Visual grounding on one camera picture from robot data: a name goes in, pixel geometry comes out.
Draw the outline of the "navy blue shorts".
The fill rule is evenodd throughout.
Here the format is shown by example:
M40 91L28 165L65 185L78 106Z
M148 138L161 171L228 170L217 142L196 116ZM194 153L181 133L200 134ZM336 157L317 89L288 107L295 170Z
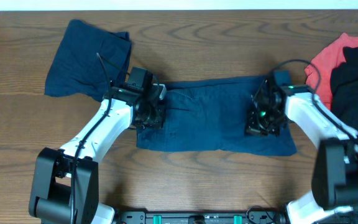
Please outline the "navy blue shorts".
M136 146L161 152L245 152L260 156L291 156L296 146L290 130L279 136L247 134L251 96L263 76L234 77L166 85L165 122L161 129L138 129Z

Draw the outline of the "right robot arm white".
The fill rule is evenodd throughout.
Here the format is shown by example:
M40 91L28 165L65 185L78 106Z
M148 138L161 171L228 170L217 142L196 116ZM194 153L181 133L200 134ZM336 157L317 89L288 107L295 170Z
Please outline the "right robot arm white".
M287 203L274 223L318 223L358 210L358 131L333 115L307 85L261 87L251 99L247 134L277 136L292 121L318 150L311 190Z

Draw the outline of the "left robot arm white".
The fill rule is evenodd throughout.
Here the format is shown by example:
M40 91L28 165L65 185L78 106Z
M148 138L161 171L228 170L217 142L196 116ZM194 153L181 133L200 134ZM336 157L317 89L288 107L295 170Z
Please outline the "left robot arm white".
M60 149L38 154L29 214L42 223L112 223L115 210L99 201L99 165L117 137L130 126L160 128L166 94L113 87L89 123Z

